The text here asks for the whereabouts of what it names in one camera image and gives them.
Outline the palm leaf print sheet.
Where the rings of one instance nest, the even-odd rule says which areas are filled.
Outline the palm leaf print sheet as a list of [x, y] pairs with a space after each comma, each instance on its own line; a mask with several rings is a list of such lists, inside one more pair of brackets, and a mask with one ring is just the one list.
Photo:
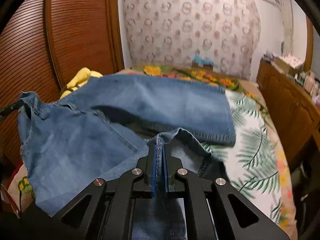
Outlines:
[[222, 159], [231, 185], [273, 222], [280, 220], [281, 189], [276, 163], [276, 143], [253, 99], [226, 91], [236, 132], [233, 147], [202, 143], [203, 148]]

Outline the floral blanket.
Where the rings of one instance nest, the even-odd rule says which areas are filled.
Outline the floral blanket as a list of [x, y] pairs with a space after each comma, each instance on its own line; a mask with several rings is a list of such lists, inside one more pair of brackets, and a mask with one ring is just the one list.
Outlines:
[[265, 100], [256, 83], [239, 80], [234, 77], [224, 77], [208, 70], [178, 69], [159, 66], [145, 66], [138, 67], [137, 69], [125, 69], [121, 70], [120, 74], [150, 75], [177, 78], [187, 81], [199, 81], [211, 86], [224, 86], [226, 91], [230, 90], [233, 92], [243, 93], [248, 98], [253, 99], [256, 103], [257, 109], [259, 110], [260, 114], [262, 114], [267, 125], [267, 131], [271, 141], [276, 143], [275, 154], [281, 189], [280, 220], [276, 224], [288, 234], [290, 239], [298, 238], [295, 220], [296, 207], [293, 202], [292, 183], [287, 159], [285, 157], [285, 153], [276, 128], [267, 111]]

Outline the yellow plush toy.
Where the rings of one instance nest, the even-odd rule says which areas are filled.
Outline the yellow plush toy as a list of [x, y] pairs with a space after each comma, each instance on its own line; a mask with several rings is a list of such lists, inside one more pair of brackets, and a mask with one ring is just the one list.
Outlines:
[[61, 90], [60, 99], [71, 94], [72, 92], [78, 90], [80, 87], [84, 86], [91, 77], [100, 78], [103, 75], [99, 72], [90, 70], [88, 68], [81, 68], [77, 74], [63, 87]]

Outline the brown louvered wardrobe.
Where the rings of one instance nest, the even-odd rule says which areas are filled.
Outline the brown louvered wardrobe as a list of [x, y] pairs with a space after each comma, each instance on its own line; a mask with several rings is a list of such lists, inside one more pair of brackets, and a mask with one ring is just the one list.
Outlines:
[[124, 69], [118, 0], [1, 0], [1, 107], [54, 101], [83, 67]]

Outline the cardboard box with blue cloth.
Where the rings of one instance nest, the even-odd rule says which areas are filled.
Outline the cardboard box with blue cloth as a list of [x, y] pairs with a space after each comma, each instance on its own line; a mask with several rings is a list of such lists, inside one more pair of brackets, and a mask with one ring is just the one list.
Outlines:
[[199, 54], [195, 54], [191, 66], [193, 68], [204, 68], [206, 70], [213, 70], [213, 62], [210, 60], [205, 60], [202, 57], [200, 57]]

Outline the wooden sideboard cabinet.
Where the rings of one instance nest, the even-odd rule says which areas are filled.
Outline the wooden sideboard cabinet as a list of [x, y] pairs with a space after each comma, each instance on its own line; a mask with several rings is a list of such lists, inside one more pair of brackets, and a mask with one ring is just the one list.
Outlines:
[[293, 171], [302, 161], [302, 149], [319, 128], [319, 109], [304, 89], [261, 59], [257, 83]]

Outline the circle pattern curtain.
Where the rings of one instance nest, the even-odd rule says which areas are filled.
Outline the circle pattern curtain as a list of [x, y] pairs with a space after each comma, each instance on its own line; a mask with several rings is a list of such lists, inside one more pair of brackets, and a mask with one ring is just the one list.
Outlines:
[[260, 38], [254, 0], [124, 0], [131, 60], [189, 67], [194, 57], [216, 72], [250, 79]]

